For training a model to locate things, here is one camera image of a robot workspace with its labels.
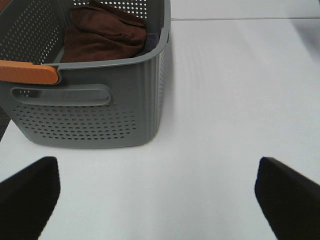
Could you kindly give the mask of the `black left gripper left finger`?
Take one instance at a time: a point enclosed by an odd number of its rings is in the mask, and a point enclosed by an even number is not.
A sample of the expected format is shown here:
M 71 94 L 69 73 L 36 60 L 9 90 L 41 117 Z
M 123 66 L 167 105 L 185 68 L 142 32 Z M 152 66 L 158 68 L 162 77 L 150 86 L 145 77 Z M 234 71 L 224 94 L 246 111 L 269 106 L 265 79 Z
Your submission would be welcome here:
M 0 183 L 0 238 L 37 240 L 61 192 L 58 161 L 43 157 Z

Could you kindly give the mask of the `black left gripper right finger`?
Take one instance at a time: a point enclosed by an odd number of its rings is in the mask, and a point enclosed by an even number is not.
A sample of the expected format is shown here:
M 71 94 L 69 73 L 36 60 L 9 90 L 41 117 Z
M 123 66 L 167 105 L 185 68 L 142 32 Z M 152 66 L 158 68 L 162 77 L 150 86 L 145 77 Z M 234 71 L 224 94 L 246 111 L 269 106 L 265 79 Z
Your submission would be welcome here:
M 320 186 L 272 157 L 259 161 L 254 194 L 278 240 L 320 238 Z

